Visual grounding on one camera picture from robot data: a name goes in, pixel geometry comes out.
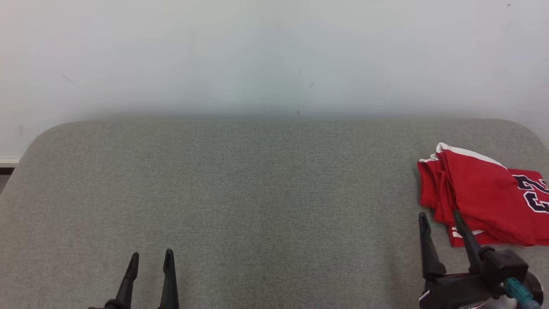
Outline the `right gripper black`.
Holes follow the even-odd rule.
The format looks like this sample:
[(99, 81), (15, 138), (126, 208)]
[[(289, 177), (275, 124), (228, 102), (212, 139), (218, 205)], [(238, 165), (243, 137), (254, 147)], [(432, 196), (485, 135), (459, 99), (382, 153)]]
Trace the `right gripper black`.
[[(455, 226), (464, 241), (468, 256), (468, 272), (478, 274), (482, 266), (482, 259), (479, 255), (481, 246), (465, 223), (460, 211), (455, 210), (453, 214)], [(426, 280), (424, 292), (419, 298), (421, 309), (459, 309), (496, 297), (496, 294), (480, 279), (479, 275), (444, 276), (446, 268), (438, 258), (431, 238), (431, 225), (424, 212), (419, 214), (419, 239), (422, 273)]]

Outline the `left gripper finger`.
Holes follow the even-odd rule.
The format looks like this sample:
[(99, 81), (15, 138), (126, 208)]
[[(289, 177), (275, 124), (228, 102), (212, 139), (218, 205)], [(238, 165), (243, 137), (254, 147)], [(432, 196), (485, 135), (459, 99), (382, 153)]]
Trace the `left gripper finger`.
[(133, 285), (134, 285), (135, 279), (137, 278), (138, 271), (139, 271), (139, 253), (135, 252), (131, 256), (129, 265), (126, 268), (125, 275), (122, 278), (122, 282), (120, 284), (120, 287), (118, 288), (116, 297), (108, 300), (104, 305), (104, 309), (130, 309), (131, 308)]
[(178, 309), (180, 301), (178, 297), (176, 266), (172, 249), (167, 249), (163, 260), (163, 289), (159, 309)]

